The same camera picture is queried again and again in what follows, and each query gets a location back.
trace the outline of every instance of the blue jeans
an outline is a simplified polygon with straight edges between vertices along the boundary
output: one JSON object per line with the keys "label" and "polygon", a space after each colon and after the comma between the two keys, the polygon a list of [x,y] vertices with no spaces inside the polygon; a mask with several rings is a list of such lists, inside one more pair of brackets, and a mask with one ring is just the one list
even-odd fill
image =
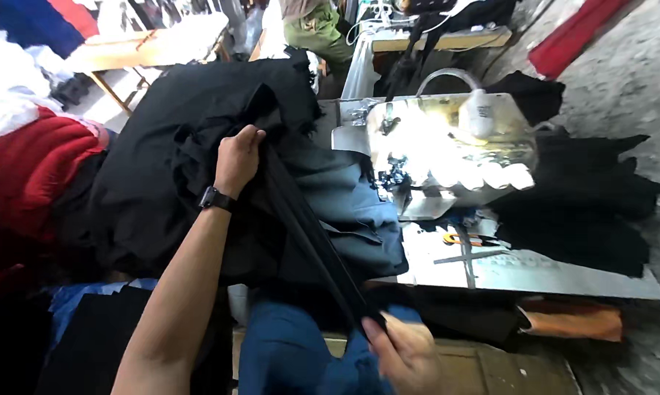
{"label": "blue jeans", "polygon": [[[391,305],[406,322],[422,322],[418,312]],[[393,394],[378,376],[377,358],[367,340],[352,330],[342,358],[330,355],[311,316],[297,306],[263,300],[252,307],[239,361],[240,395]]]}

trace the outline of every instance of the forearm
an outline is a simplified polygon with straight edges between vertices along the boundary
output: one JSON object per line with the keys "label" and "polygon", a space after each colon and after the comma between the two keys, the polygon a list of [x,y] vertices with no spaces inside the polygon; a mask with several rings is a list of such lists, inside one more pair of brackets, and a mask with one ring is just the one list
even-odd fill
{"label": "forearm", "polygon": [[162,274],[132,334],[127,358],[192,367],[211,317],[230,213],[198,216]]}

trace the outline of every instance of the person's left hand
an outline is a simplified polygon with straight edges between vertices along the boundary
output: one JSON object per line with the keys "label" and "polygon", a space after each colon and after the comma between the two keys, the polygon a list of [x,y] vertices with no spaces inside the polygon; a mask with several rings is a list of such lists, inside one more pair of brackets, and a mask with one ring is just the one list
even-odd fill
{"label": "person's left hand", "polygon": [[247,125],[235,137],[225,137],[218,147],[213,187],[220,193],[238,199],[242,188],[254,177],[259,166],[259,143],[264,130]]}

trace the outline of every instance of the wooden table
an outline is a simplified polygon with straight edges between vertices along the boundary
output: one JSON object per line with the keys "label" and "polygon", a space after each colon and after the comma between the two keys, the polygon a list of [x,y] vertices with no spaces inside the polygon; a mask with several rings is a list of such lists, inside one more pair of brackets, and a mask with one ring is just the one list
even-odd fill
{"label": "wooden table", "polygon": [[123,101],[98,73],[109,69],[132,69],[140,76],[138,89],[149,86],[138,67],[186,64],[192,60],[209,61],[220,52],[225,61],[229,55],[222,47],[228,17],[223,13],[189,15],[171,29],[132,31],[115,36],[90,37],[67,59],[68,67],[82,72],[129,116],[129,105],[137,91]]}
{"label": "wooden table", "polygon": [[[456,31],[440,37],[435,50],[469,50],[488,46],[503,46],[513,33],[505,26],[493,30]],[[405,50],[410,33],[407,31],[381,30],[374,34],[371,49],[374,53]],[[416,42],[415,49],[425,48],[426,34]]]}

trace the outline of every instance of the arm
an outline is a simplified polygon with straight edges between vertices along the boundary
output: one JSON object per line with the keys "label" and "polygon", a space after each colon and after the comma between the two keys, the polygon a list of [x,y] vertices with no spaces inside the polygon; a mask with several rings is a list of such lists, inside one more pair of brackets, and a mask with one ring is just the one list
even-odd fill
{"label": "arm", "polygon": [[[222,139],[214,186],[237,199],[259,163],[264,131]],[[162,274],[121,360],[112,394],[188,394],[193,364],[218,289],[230,213],[201,211]]]}

